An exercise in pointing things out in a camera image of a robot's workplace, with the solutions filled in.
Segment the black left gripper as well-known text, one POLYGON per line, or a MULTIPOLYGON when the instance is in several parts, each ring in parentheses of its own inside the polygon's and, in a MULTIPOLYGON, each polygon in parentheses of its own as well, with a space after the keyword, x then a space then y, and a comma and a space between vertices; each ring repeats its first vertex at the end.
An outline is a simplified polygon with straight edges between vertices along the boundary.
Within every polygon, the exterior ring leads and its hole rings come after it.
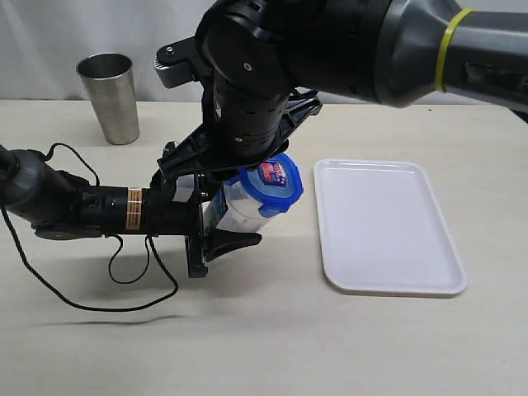
POLYGON ((195 177, 193 195, 188 202, 179 203, 172 201, 177 179, 165 177, 161 171, 154 173, 142 215, 142 231, 153 237, 184 237, 188 276, 204 277, 208 273, 205 260, 212 262, 227 253, 256 246, 262 236, 213 229, 205 239, 202 210, 202 203, 208 197, 203 188, 205 176, 190 175, 195 177))

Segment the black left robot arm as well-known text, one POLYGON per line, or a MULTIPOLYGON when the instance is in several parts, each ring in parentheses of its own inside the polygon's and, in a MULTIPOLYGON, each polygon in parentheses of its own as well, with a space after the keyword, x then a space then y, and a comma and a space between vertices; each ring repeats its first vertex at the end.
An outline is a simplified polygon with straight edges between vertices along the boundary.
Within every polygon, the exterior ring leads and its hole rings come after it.
POLYGON ((50 156, 32 149, 1 150, 1 204, 49 240, 111 235, 182 236, 191 278, 226 253, 259 244, 258 233, 205 231, 202 182, 190 179, 190 195, 177 199, 177 182, 155 172, 149 187, 103 186, 54 170, 50 156))

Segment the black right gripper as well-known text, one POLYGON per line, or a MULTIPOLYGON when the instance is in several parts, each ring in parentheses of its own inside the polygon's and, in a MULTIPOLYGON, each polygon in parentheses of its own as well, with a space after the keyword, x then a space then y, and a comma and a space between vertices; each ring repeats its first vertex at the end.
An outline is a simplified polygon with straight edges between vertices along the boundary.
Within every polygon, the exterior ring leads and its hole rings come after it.
POLYGON ((166 180, 198 173, 225 180, 239 168, 253 169, 285 152, 289 137, 322 106, 314 90, 261 101, 208 88, 202 97, 201 125, 181 143, 164 149, 159 171, 166 180))

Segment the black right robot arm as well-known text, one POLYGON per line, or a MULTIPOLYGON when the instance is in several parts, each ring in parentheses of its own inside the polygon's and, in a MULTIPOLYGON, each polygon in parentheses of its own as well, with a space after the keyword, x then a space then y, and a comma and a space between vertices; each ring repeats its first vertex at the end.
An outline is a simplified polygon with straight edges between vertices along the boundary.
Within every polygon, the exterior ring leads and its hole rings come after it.
POLYGON ((177 178, 254 167, 319 92, 402 108, 433 93, 527 110, 527 16, 454 1, 218 1, 161 48, 163 85, 203 87, 201 125, 159 159, 177 178))

